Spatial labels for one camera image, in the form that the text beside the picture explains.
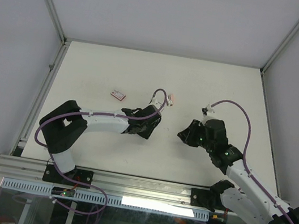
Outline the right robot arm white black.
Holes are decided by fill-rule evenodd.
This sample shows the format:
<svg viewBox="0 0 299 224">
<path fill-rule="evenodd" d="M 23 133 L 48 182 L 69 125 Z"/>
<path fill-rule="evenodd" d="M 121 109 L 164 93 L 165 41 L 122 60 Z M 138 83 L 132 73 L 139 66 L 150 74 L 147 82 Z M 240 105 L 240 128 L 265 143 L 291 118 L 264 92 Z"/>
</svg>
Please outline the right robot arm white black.
<svg viewBox="0 0 299 224">
<path fill-rule="evenodd" d="M 246 224 L 299 224 L 299 207 L 293 209 L 256 179 L 241 151 L 228 142 L 224 124 L 218 119 L 193 120 L 177 134 L 184 144 L 204 148 L 227 176 L 211 186 L 208 202 L 231 210 Z"/>
</svg>

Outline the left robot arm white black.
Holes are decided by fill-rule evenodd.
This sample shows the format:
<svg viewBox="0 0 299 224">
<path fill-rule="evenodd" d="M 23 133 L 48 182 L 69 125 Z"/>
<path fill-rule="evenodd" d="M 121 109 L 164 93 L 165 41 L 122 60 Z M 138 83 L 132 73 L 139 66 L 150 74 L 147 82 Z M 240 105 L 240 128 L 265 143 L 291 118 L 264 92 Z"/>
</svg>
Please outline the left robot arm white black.
<svg viewBox="0 0 299 224">
<path fill-rule="evenodd" d="M 144 109 L 123 108 L 117 112 L 91 112 L 83 110 L 76 101 L 69 100 L 41 119 L 35 137 L 40 132 L 43 134 L 43 146 L 47 148 L 59 180 L 85 187 L 86 183 L 78 174 L 71 153 L 73 144 L 82 134 L 137 134 L 149 139 L 161 118 L 160 110 L 154 105 L 148 105 Z"/>
</svg>

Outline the red white staple box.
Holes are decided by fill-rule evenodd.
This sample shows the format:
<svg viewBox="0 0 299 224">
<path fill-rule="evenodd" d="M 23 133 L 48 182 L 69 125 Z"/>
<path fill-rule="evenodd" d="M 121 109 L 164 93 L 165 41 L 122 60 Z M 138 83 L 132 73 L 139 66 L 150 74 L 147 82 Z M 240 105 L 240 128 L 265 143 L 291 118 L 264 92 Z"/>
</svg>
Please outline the red white staple box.
<svg viewBox="0 0 299 224">
<path fill-rule="evenodd" d="M 112 90 L 110 94 L 120 102 L 122 102 L 126 98 L 126 95 L 124 93 L 117 90 Z"/>
</svg>

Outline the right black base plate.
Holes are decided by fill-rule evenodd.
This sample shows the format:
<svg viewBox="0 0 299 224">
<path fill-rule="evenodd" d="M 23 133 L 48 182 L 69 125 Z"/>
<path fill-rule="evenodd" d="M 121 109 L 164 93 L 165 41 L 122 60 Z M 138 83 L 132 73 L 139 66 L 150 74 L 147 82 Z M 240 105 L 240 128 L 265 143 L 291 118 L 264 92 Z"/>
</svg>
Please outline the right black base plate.
<svg viewBox="0 0 299 224">
<path fill-rule="evenodd" d="M 190 205 L 204 207 L 211 212 L 215 211 L 217 196 L 209 190 L 191 189 Z"/>
</svg>

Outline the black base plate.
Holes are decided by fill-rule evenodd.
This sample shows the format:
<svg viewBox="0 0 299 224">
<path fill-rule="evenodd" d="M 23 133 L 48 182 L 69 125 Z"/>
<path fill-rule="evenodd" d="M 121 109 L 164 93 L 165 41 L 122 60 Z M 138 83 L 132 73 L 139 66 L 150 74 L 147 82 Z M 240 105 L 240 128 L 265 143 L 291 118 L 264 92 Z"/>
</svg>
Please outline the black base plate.
<svg viewBox="0 0 299 224">
<path fill-rule="evenodd" d="M 191 189 L 190 205 L 204 207 L 211 212 L 215 211 L 217 196 L 209 190 Z"/>
<path fill-rule="evenodd" d="M 78 188 L 82 187 L 90 189 L 93 175 L 93 171 L 87 171 L 80 168 L 75 168 L 73 171 L 61 175 L 54 165 L 48 164 L 44 171 L 42 180 L 48 183 L 58 183 L 72 187 L 76 185 Z"/>
</svg>

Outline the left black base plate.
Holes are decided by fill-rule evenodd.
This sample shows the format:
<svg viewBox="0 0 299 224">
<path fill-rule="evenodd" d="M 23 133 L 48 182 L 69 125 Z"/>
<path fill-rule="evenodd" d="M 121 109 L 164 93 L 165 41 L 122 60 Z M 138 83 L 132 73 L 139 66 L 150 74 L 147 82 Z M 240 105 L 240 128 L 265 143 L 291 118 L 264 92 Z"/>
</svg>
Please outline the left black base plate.
<svg viewBox="0 0 299 224">
<path fill-rule="evenodd" d="M 90 189 L 93 175 L 93 171 L 87 171 L 80 168 L 75 168 L 73 171 L 61 175 L 54 165 L 48 164 L 44 171 L 42 180 L 48 183 L 58 183 L 72 187 L 76 185 L 78 188 L 82 187 Z"/>
</svg>

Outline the aluminium mounting rail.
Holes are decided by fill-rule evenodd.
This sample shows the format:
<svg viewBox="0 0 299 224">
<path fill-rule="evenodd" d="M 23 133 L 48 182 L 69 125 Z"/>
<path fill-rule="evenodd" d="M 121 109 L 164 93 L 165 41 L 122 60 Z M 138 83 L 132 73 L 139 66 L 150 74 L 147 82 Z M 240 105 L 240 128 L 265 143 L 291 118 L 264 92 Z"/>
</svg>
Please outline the aluminium mounting rail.
<svg viewBox="0 0 299 224">
<path fill-rule="evenodd" d="M 27 181 L 42 182 L 48 175 L 50 164 L 45 160 L 35 160 L 12 155 L 0 155 L 0 176 Z M 92 170 L 93 175 L 87 179 L 108 195 L 129 196 L 166 202 L 179 206 L 199 207 L 198 198 L 208 187 L 188 185 L 175 182 L 148 179 L 104 170 Z"/>
</svg>

